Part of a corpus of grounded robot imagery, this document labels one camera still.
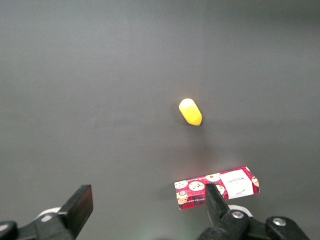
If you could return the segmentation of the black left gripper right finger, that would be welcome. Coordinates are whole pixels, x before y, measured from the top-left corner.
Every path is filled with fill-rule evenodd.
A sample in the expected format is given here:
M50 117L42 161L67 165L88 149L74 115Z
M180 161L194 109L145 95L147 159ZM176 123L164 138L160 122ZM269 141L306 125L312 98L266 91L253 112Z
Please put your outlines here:
M260 222L246 208L231 209L213 183L205 186L205 207L211 227L199 240L308 240L295 221L271 216Z

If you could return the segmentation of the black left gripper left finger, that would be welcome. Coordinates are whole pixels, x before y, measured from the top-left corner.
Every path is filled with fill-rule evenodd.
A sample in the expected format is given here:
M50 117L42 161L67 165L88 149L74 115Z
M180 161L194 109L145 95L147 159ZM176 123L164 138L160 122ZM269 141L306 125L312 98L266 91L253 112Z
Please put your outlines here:
M0 222L2 240L75 240L93 212L92 186L81 185L61 207L41 212L29 224Z

